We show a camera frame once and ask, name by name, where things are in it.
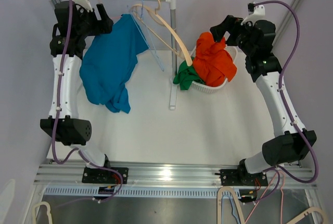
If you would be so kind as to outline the blue t shirt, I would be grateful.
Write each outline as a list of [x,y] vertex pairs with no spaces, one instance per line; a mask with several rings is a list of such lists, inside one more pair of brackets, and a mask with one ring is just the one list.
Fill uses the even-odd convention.
[[128,114],[131,107],[125,85],[138,63],[137,55],[146,50],[146,39],[130,14],[123,14],[111,33],[96,36],[80,68],[89,102]]

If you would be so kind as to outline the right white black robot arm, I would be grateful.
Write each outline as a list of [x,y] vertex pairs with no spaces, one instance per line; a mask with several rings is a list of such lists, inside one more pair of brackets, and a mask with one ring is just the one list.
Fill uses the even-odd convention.
[[260,90],[273,124],[274,138],[265,142],[258,154],[241,160],[238,165],[237,180],[244,185],[250,184],[261,172],[301,161],[307,154],[314,160],[313,178],[302,180],[290,172],[287,175],[300,183],[312,183],[318,177],[318,161],[313,150],[317,136],[315,131],[307,130],[291,103],[283,69],[272,52],[275,30],[270,21],[251,23],[232,15],[210,28],[216,43],[229,33],[226,45],[237,46],[245,54],[246,70]]

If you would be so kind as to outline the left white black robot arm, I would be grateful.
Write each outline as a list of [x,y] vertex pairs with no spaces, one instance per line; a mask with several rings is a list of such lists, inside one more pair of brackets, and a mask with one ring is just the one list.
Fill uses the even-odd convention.
[[106,166],[107,156],[90,143],[92,125],[79,118],[77,93],[82,83],[79,71],[85,39],[110,33],[113,21],[103,4],[89,9],[77,2],[65,1],[56,4],[54,12],[57,23],[49,45],[54,65],[53,99],[47,118],[40,120],[40,127],[52,139],[50,148],[56,163],[64,164],[70,157],[57,157],[56,143],[60,143],[70,148],[70,154],[78,152],[88,168],[95,168],[95,179],[106,183],[112,177],[112,170]]

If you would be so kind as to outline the green t shirt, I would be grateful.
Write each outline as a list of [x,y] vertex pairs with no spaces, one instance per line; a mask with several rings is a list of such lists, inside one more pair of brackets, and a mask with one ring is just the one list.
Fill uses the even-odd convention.
[[186,61],[183,61],[178,68],[178,73],[173,79],[173,84],[179,85],[182,91],[187,91],[193,82],[205,84],[205,82],[198,76],[194,67],[188,66]]

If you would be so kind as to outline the light blue plastic hanger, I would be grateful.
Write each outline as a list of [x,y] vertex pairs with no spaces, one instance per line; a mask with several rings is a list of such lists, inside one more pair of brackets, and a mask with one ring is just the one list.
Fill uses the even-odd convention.
[[135,9],[131,8],[131,9],[129,9],[130,15],[131,15],[132,19],[134,20],[136,27],[140,31],[140,35],[143,37],[144,42],[148,47],[148,50],[154,57],[160,70],[162,72],[164,72],[165,71],[164,64],[157,53],[155,43],[153,41],[151,34],[153,34],[155,37],[158,37],[158,36],[155,33],[153,33],[153,30],[149,26],[147,26],[145,24],[145,22],[144,22],[144,5],[145,4],[144,4],[144,0],[140,0],[140,1],[141,1],[140,9],[139,9],[140,11],[137,12],[136,8]]

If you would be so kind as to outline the beige plastic hanger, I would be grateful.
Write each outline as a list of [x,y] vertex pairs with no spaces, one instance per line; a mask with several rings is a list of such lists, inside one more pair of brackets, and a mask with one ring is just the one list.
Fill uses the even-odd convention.
[[[149,6],[141,4],[135,4],[130,8],[130,11],[134,14],[134,16],[150,31],[154,36],[156,36],[173,54],[176,56],[184,59],[186,61],[186,64],[188,67],[190,67],[193,64],[193,60],[191,58],[191,55],[189,54],[187,47],[185,46],[184,42],[181,40],[181,38],[176,33],[176,30],[174,30],[159,14],[158,11],[161,9],[161,0],[157,0],[158,6],[154,9],[152,9]],[[145,10],[148,12],[151,19],[153,19],[154,22],[156,22],[158,25],[165,27],[171,34],[172,37],[174,37],[174,40],[180,47],[180,51],[177,51],[174,47],[171,47],[166,41],[164,41],[155,31],[150,28],[147,24],[144,23],[144,20],[138,13],[138,9]]]

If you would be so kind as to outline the orange t shirt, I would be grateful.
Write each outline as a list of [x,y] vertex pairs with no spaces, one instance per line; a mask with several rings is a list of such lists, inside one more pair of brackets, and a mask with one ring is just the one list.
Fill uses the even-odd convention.
[[193,67],[205,85],[217,87],[225,80],[232,81],[236,75],[237,68],[225,48],[225,38],[215,42],[210,32],[202,33],[197,40]]

